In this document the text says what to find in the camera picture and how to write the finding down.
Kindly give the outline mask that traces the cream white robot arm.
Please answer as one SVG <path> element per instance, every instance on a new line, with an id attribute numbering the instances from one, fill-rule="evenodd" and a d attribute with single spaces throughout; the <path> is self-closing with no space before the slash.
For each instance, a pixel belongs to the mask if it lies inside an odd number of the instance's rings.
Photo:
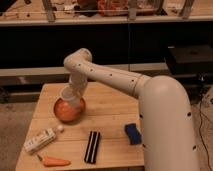
<path id="1" fill-rule="evenodd" d="M 189 97 L 177 80 L 94 64 L 85 48 L 67 56 L 64 67 L 72 79 L 86 77 L 138 100 L 145 171 L 200 171 Z"/>

